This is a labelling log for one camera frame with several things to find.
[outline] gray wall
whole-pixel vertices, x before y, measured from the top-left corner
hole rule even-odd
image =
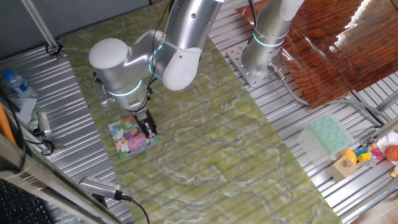
[[[35,0],[53,36],[147,6],[148,0]],[[0,58],[46,44],[20,0],[0,0]]]

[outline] keyboard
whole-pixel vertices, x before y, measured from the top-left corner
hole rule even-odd
[[[44,202],[25,190],[0,179],[1,223],[52,224]]]

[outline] yellow toy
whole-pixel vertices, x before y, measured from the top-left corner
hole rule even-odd
[[[366,160],[370,159],[372,157],[372,155],[370,153],[364,153],[361,154],[360,156],[358,156],[358,161],[359,162],[365,162]]]
[[[377,144],[376,143],[371,144],[370,146],[368,146],[368,149],[370,151],[372,151],[373,149],[377,149]]]
[[[398,175],[398,167],[395,166],[394,170],[390,174],[391,177],[395,178]]]
[[[343,156],[346,156],[354,165],[356,165],[356,155],[351,149],[345,149],[343,151]]]

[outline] orange tube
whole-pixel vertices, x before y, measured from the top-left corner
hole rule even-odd
[[[0,127],[2,129],[2,132],[4,136],[14,145],[17,145],[15,142],[14,136],[12,135],[10,124],[8,123],[8,119],[6,116],[6,112],[4,112],[4,108],[2,107],[2,104],[0,103]]]

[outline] metal bracket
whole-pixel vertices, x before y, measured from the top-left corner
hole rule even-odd
[[[57,55],[55,56],[55,58],[56,58],[57,60],[62,60],[62,59],[63,59],[63,52],[60,52],[59,54],[57,54]]]
[[[363,147],[368,147],[368,146],[372,145],[373,143],[376,143],[376,140],[372,136],[368,136],[368,137],[362,139],[360,141],[360,143]]]
[[[257,88],[273,80],[275,78],[274,72],[269,72],[267,74],[250,73],[242,63],[242,52],[246,46],[247,42],[242,42],[228,49],[226,53],[231,58],[232,63],[242,73],[242,77],[247,81],[247,83],[253,88]],[[279,71],[282,74],[289,73],[289,69],[285,65],[285,62],[279,56],[274,64],[279,68]]]
[[[101,105],[105,108],[109,108],[109,102],[113,97],[104,91],[104,85],[100,80],[95,80],[95,92],[97,92],[97,97]]]

